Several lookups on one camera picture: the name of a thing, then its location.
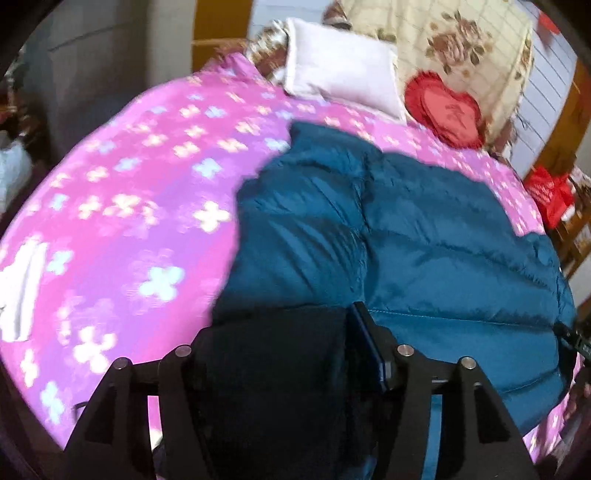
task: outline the red cushion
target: red cushion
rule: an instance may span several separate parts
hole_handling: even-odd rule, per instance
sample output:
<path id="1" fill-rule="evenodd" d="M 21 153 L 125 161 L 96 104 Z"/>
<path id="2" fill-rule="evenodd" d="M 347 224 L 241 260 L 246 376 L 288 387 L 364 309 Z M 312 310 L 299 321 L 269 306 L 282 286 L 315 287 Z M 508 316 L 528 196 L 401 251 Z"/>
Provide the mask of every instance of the red cushion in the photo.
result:
<path id="1" fill-rule="evenodd" d="M 469 93 L 458 93 L 443 84 L 436 72 L 419 72 L 409 80 L 405 103 L 414 119 L 430 128 L 453 148 L 480 148 L 484 139 L 478 132 L 482 114 Z"/>

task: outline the bed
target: bed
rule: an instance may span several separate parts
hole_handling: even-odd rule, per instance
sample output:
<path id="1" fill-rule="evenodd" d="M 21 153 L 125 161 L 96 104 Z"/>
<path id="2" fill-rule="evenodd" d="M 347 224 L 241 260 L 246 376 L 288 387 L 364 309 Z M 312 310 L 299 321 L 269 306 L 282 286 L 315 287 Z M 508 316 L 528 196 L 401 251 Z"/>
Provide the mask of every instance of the bed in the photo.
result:
<path id="1" fill-rule="evenodd" d="M 76 421 L 73 407 L 88 400 L 115 358 L 160 358 L 208 324 L 237 247 L 235 193 L 289 148 L 293 120 L 482 182 L 516 236 L 544 233 L 519 179 L 487 153 L 451 149 L 413 121 L 291 98 L 240 54 L 151 89 L 74 148 L 0 244 L 0 270 L 16 265 L 24 245 L 44 258 L 28 282 L 34 311 L 18 321 L 3 316 L 0 352 L 60 446 Z M 563 409 L 549 417 L 556 435 L 547 449 L 558 441 Z M 157 413 L 151 398 L 154 444 Z M 535 459 L 546 450 L 533 438 L 526 441 Z"/>

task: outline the bed sheet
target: bed sheet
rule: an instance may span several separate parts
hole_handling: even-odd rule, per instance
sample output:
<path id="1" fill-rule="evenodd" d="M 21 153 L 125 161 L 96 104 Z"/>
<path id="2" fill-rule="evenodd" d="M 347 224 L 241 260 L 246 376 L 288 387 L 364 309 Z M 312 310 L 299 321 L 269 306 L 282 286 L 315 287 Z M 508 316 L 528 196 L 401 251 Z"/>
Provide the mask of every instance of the bed sheet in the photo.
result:
<path id="1" fill-rule="evenodd" d="M 72 406 L 115 358 L 161 358 L 208 324 L 235 253 L 234 194 L 288 148 L 293 119 L 482 181 L 517 235 L 543 232 L 521 183 L 486 154 L 451 150 L 418 125 L 289 98 L 241 55 L 149 90 L 73 149 L 0 243 L 0 270 L 26 241 L 48 244 L 30 337 L 1 342 L 0 353 L 59 445 L 74 427 Z M 150 422 L 155 442 L 152 397 Z"/>

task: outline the red bag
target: red bag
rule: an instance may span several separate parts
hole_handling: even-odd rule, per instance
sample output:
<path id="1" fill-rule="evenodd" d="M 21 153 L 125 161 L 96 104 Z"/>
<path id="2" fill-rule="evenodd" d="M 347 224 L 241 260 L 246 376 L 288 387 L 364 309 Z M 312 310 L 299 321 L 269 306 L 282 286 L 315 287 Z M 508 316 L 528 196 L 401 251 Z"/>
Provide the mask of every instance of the red bag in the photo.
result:
<path id="1" fill-rule="evenodd" d="M 544 167 L 536 167 L 524 186 L 540 210 L 544 225 L 553 229 L 560 217 L 574 204 L 568 181 L 569 174 L 553 177 Z"/>

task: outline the silver screw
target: silver screw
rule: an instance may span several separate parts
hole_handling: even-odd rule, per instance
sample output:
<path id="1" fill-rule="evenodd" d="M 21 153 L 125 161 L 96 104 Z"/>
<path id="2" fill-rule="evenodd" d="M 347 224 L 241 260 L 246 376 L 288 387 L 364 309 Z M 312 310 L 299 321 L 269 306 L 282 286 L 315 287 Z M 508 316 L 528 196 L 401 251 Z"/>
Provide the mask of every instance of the silver screw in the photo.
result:
<path id="1" fill-rule="evenodd" d="M 398 345 L 396 349 L 402 356 L 411 356 L 414 353 L 414 348 L 410 345 Z"/>
<path id="2" fill-rule="evenodd" d="M 125 367 L 129 365 L 129 360 L 127 360 L 124 356 L 115 359 L 113 362 L 113 368 L 115 370 L 123 370 Z"/>
<path id="3" fill-rule="evenodd" d="M 174 354 L 179 358 L 189 356 L 191 355 L 191 347 L 189 347 L 188 345 L 178 346 L 175 348 Z"/>
<path id="4" fill-rule="evenodd" d="M 464 368 L 467 368 L 468 370 L 476 368 L 476 360 L 474 360 L 471 356 L 465 356 L 464 358 L 462 358 L 460 363 Z"/>

